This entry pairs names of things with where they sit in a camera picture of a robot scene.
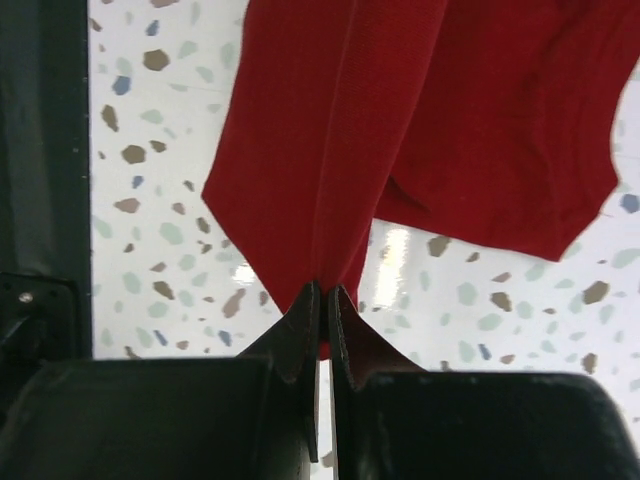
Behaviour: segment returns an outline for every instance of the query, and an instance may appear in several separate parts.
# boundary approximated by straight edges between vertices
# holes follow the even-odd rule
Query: black vertical post
[[[0,272],[69,283],[76,357],[92,354],[87,25],[86,0],[0,0]]]

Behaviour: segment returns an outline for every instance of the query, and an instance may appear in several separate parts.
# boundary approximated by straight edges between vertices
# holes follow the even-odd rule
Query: white speckled table
[[[245,5],[90,1],[96,357],[233,355],[280,315],[199,197]],[[429,369],[594,375],[640,444],[640,69],[612,149],[621,185],[557,264],[376,221],[363,316]]]

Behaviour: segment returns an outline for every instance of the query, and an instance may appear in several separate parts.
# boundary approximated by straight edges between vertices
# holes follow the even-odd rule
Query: screw
[[[33,295],[29,292],[23,292],[18,296],[18,300],[22,303],[31,303],[33,302]]]

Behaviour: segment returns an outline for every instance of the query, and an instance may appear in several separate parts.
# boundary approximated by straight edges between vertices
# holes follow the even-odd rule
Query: red fabric
[[[252,0],[203,198],[282,310],[376,216],[558,260],[617,183],[640,0]]]

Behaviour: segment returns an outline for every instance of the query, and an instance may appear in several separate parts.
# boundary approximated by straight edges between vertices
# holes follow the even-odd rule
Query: brown speckle
[[[492,293],[491,303],[505,312],[511,311],[511,299],[505,292]]]
[[[149,70],[159,72],[169,65],[169,55],[164,50],[151,50],[150,52],[144,52],[143,64]]]
[[[585,372],[593,375],[598,364],[598,356],[595,353],[587,353],[580,363],[582,363],[582,368],[584,368]]]
[[[222,307],[224,318],[231,318],[238,313],[238,310],[240,310],[240,300],[242,300],[246,293],[247,291],[244,288],[240,288],[236,293],[229,297]]]
[[[582,292],[582,300],[585,305],[591,305],[602,300],[609,293],[609,284],[598,280]]]
[[[121,153],[122,158],[131,165],[147,160],[147,152],[139,145],[129,145]]]
[[[158,140],[151,140],[149,143],[151,144],[151,148],[153,148],[158,153],[162,153],[167,149],[167,144],[164,142],[159,142]]]
[[[198,220],[196,220],[196,223],[198,224],[198,230],[200,230],[202,233],[211,232],[211,225],[209,225],[209,223],[207,223],[204,218],[199,217]]]
[[[325,468],[333,468],[335,465],[335,460],[333,456],[333,450],[327,453],[324,457],[322,457],[322,466]]]
[[[451,243],[451,239],[449,237],[438,235],[437,237],[432,238],[427,243],[427,246],[429,247],[429,255],[432,257],[441,256],[449,246],[449,243]]]
[[[174,300],[176,297],[167,282],[153,282],[153,289],[163,297]]]
[[[496,283],[504,283],[510,278],[511,278],[511,274],[509,272],[504,272],[498,275],[497,277],[493,277],[491,281]]]
[[[178,3],[180,0],[151,0],[151,5],[156,8],[168,7],[174,3]]]
[[[504,355],[500,357],[500,362],[504,363],[505,365],[511,365],[515,359],[516,356],[514,354]]]
[[[131,348],[129,345],[124,347],[124,354],[131,360],[139,360],[140,358],[142,358],[139,355],[136,355],[136,353],[133,351],[133,348]]]
[[[91,29],[95,30],[96,32],[101,32],[102,31],[102,25],[100,25],[98,22],[96,22],[93,18],[89,20],[89,23],[91,24]]]
[[[137,198],[125,198],[114,203],[113,206],[125,213],[136,213],[140,208],[140,201]]]
[[[266,305],[266,303],[269,301],[269,294],[263,290],[263,291],[260,292],[259,297],[260,297],[259,298],[260,299],[260,306],[264,307]]]
[[[184,205],[182,203],[174,203],[173,205],[171,205],[171,209],[174,212],[179,213],[180,215],[184,215],[186,213],[186,209],[184,208]]]
[[[102,108],[102,112],[100,112],[100,115],[102,116],[102,120],[104,120],[104,123],[107,124],[107,127],[109,127],[114,132],[120,130],[120,128],[118,127],[118,115],[116,114],[115,108],[113,108],[111,105],[105,105]]]

